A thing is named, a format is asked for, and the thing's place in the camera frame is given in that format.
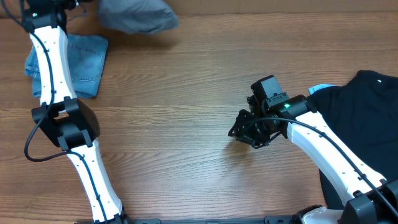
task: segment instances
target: robotic arm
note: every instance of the robotic arm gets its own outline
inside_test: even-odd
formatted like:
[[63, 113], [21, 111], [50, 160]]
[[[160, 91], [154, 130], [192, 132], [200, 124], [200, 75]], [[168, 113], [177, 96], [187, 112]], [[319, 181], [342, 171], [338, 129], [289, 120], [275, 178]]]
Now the robotic arm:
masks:
[[[41, 106], [32, 110], [37, 125], [31, 136], [40, 128], [63, 151], [57, 155], [67, 155], [70, 158], [83, 182], [94, 223], [133, 223], [124, 213], [123, 205], [110, 184], [101, 160], [98, 144], [100, 127], [96, 116], [76, 97], [70, 78], [67, 17], [64, 10], [73, 9], [79, 2], [27, 1], [30, 9], [23, 11], [22, 22], [17, 22], [30, 33], [42, 79]], [[251, 111], [239, 112], [229, 135], [253, 147], [263, 147], [272, 140], [272, 134], [281, 133], [313, 159], [346, 204], [344, 211], [310, 207], [299, 215], [290, 217], [288, 222], [336, 223], [339, 220], [339, 224], [396, 223], [393, 214], [397, 213], [397, 181], [387, 183], [381, 174], [357, 158], [304, 96], [289, 98], [282, 92], [275, 77], [259, 80], [251, 88], [254, 93], [254, 96], [248, 98]], [[67, 113], [68, 116], [57, 119], [62, 113]], [[40, 162], [55, 157], [33, 159], [27, 153], [27, 146], [25, 154], [32, 161]]]

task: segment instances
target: wooden tabletop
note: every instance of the wooden tabletop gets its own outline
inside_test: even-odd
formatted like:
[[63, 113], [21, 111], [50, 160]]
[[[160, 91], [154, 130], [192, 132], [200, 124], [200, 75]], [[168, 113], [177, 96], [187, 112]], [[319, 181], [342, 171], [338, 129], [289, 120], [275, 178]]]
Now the wooden tabletop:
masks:
[[[398, 13], [182, 17], [159, 35], [126, 35], [92, 17], [72, 34], [109, 40], [98, 97], [83, 100], [101, 125], [101, 153], [132, 218], [259, 218], [325, 204], [315, 164], [278, 137], [252, 149], [229, 138], [250, 85], [275, 75], [289, 96], [319, 83], [344, 85], [358, 70], [398, 71]], [[0, 20], [0, 223], [91, 218], [71, 162], [29, 162], [34, 126], [24, 62], [29, 36]], [[60, 152], [41, 131], [30, 145]]]

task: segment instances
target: table surface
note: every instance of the table surface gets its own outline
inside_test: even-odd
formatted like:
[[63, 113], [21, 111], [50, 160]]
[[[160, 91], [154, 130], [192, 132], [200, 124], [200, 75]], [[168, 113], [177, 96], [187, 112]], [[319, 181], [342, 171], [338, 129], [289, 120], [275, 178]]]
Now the table surface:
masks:
[[[109, 40], [98, 97], [83, 100], [101, 125], [101, 153], [132, 218], [259, 218], [325, 204], [315, 164], [288, 140], [252, 149], [227, 137], [250, 85], [275, 75], [290, 96], [319, 83], [344, 85], [358, 70], [396, 75], [398, 13], [182, 17], [159, 35], [106, 30], [93, 17], [72, 34]], [[0, 20], [0, 223], [91, 218], [71, 162], [29, 162], [34, 126], [24, 61], [29, 36]], [[30, 145], [60, 150], [41, 131]]]

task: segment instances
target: black fabric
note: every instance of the black fabric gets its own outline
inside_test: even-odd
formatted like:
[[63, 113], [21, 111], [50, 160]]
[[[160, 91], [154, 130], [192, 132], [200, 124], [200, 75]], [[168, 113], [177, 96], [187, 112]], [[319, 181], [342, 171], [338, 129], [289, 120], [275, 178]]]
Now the black fabric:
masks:
[[[359, 71], [345, 86], [331, 86], [308, 97], [332, 131], [368, 166], [387, 180], [398, 179], [398, 78]], [[326, 204], [343, 209], [321, 173]]]

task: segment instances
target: blue-gray fabric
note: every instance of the blue-gray fabric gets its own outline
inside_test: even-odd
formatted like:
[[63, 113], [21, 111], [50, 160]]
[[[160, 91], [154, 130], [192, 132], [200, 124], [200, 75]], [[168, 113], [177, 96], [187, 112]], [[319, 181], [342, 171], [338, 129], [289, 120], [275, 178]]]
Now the blue-gray fabric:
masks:
[[[81, 98], [95, 97], [100, 87], [108, 41], [98, 35], [68, 35], [68, 63], [72, 85]], [[33, 96], [41, 95], [39, 63], [34, 48], [25, 62], [25, 74], [33, 79]]]
[[178, 27], [178, 17], [163, 0], [99, 0], [103, 27], [127, 34], [156, 34]]

